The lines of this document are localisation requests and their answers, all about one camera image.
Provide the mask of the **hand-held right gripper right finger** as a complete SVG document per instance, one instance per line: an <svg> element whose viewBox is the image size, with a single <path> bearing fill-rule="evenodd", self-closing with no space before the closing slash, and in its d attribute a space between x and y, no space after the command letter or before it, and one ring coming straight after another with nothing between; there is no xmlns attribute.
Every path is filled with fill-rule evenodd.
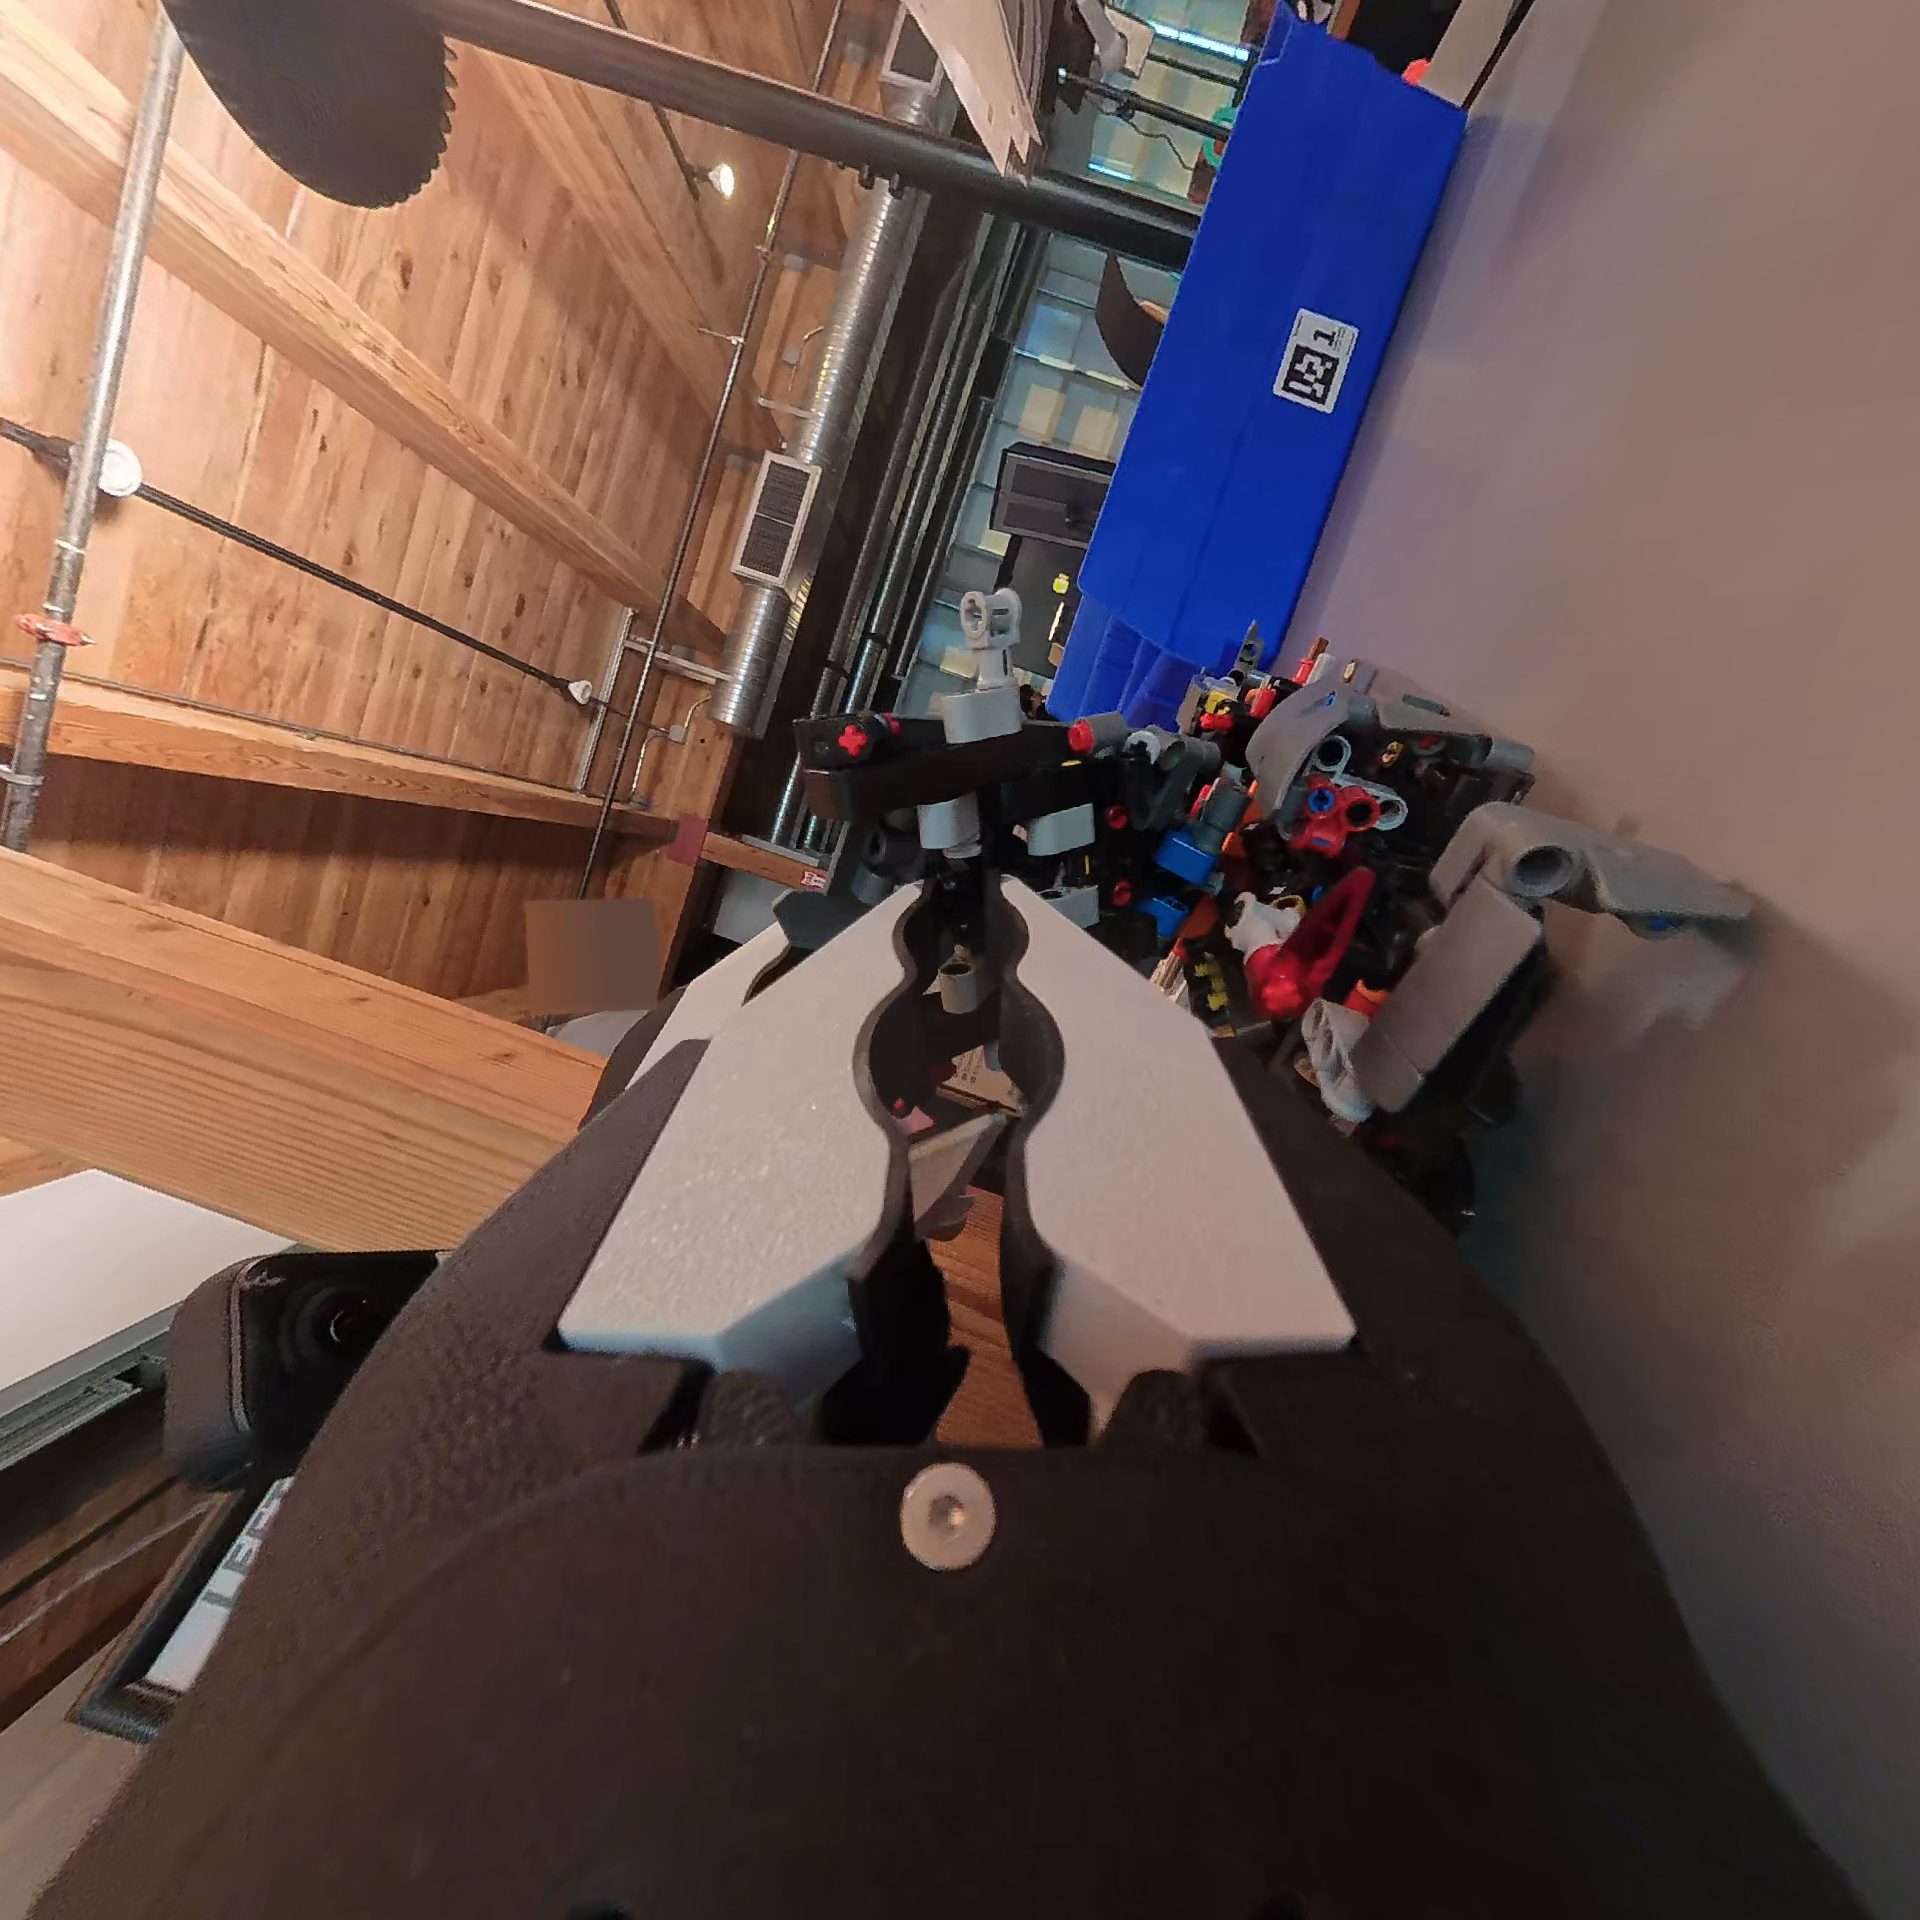
<svg viewBox="0 0 1920 1920"><path fill-rule="evenodd" d="M1208 1029L1031 884L991 884L1020 1093L1002 1322L1044 1444L1142 1377L1336 1355L1356 1321Z"/></svg>

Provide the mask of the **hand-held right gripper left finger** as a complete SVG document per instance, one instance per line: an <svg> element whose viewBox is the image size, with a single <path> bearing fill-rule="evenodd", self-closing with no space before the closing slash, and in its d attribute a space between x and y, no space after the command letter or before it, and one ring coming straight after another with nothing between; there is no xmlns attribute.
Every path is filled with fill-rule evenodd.
<svg viewBox="0 0 1920 1920"><path fill-rule="evenodd" d="M773 1380L883 1366L869 1282L901 1233L906 1146L872 1044L916 976L926 895L902 884L807 958L771 925L682 992L629 1090L665 1093L673 1055L689 1078L559 1317L562 1348Z"/></svg>

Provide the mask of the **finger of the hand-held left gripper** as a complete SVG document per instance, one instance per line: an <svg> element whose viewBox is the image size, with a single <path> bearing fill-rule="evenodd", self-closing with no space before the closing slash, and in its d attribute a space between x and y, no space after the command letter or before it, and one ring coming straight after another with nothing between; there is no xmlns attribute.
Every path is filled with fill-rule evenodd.
<svg viewBox="0 0 1920 1920"><path fill-rule="evenodd" d="M909 1151L910 1227L916 1237L956 1237L972 1210L975 1176L1007 1130L1009 1114L975 1114Z"/></svg>

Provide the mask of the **small black grey lego assembly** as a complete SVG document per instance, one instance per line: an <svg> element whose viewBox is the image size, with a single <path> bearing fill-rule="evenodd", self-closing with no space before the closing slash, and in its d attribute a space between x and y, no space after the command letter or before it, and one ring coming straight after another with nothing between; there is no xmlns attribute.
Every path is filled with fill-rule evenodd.
<svg viewBox="0 0 1920 1920"><path fill-rule="evenodd" d="M920 906L910 996L879 1029L891 1066L943 1070L997 1043L997 881L1140 973L1173 942L1150 906L1166 900L1155 853L1186 816L1186 752L1121 712L1052 719L1015 668L1020 636L1017 590L971 590L963 685L931 715L862 707L794 729L807 804L845 840L826 892L780 910L787 941L818 953L897 895Z"/></svg>

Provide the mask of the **partly built lego vehicle model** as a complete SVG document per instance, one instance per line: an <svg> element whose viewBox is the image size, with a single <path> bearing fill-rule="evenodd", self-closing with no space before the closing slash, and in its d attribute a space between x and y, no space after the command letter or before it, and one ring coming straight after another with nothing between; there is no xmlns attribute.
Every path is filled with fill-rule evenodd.
<svg viewBox="0 0 1920 1920"><path fill-rule="evenodd" d="M1553 987L1549 915L1645 942L1752 900L1696 863L1531 804L1533 748L1370 662L1121 666L1050 708L1101 769L1097 932L1220 1038L1293 1072L1430 1214L1476 1213Z"/></svg>

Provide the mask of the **white vent grille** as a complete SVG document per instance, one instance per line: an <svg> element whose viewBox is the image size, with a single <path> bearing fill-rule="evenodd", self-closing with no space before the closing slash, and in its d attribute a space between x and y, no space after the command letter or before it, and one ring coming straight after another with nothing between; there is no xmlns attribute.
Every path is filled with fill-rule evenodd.
<svg viewBox="0 0 1920 1920"><path fill-rule="evenodd" d="M777 590L788 586L821 478L817 462L775 450L763 454L732 551L736 580Z"/></svg>

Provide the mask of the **black screen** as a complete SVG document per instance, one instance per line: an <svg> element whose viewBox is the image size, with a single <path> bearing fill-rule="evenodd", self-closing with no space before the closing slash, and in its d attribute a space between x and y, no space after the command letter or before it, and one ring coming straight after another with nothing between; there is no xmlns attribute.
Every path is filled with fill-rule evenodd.
<svg viewBox="0 0 1920 1920"><path fill-rule="evenodd" d="M1015 443L1000 453L988 529L1009 538L1085 551L1116 462L1067 447Z"/></svg>

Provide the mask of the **blue plastic bin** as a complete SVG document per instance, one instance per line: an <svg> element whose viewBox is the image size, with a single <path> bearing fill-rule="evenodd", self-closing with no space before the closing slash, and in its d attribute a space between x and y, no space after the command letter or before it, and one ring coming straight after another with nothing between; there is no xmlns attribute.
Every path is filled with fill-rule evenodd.
<svg viewBox="0 0 1920 1920"><path fill-rule="evenodd" d="M1050 717L1171 729L1248 631L1274 664L1466 131L1277 17L1077 571Z"/></svg>

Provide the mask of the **metal conduit pipe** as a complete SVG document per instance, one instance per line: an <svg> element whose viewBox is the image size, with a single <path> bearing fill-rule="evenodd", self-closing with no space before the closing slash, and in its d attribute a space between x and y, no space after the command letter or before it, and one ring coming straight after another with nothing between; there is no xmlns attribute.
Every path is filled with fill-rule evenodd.
<svg viewBox="0 0 1920 1920"><path fill-rule="evenodd" d="M12 760L4 769L4 849L28 853L36 828L53 727L68 657L82 644L76 625L109 444L123 396L143 272L148 260L160 184L178 106L185 48L167 10L156 12L148 74L128 141L110 228L91 376L76 436L65 466L61 522L43 611L28 623L34 659Z"/></svg>

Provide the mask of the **black pole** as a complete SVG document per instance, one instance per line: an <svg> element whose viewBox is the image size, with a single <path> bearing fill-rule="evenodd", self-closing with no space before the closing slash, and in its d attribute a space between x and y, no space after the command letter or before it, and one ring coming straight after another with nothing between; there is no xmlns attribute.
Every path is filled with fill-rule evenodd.
<svg viewBox="0 0 1920 1920"><path fill-rule="evenodd" d="M1119 186L1041 171L1000 173L977 147L895 123L718 61L531 2L419 2L456 42L541 72L689 115L708 126L823 159L1164 271L1188 262L1200 217Z"/></svg>

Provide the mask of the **black ridged round disc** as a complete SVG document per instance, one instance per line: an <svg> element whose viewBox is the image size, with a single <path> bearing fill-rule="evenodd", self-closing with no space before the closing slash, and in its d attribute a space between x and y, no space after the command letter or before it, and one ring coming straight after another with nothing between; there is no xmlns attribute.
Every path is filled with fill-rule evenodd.
<svg viewBox="0 0 1920 1920"><path fill-rule="evenodd" d="M164 2L186 57L277 168L381 211L439 173L452 124L444 33L407 2Z"/></svg>

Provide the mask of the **silver ventilation duct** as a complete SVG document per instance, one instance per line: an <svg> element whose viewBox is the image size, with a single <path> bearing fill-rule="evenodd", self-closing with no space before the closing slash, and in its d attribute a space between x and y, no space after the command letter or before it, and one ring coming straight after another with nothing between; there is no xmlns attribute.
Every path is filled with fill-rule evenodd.
<svg viewBox="0 0 1920 1920"><path fill-rule="evenodd" d="M926 207L928 194L916 188L877 184L862 194L821 334L813 385L779 450L821 466L821 487L787 586L763 588L738 580L724 673L708 699L715 724L736 738L758 740L771 724Z"/></svg>

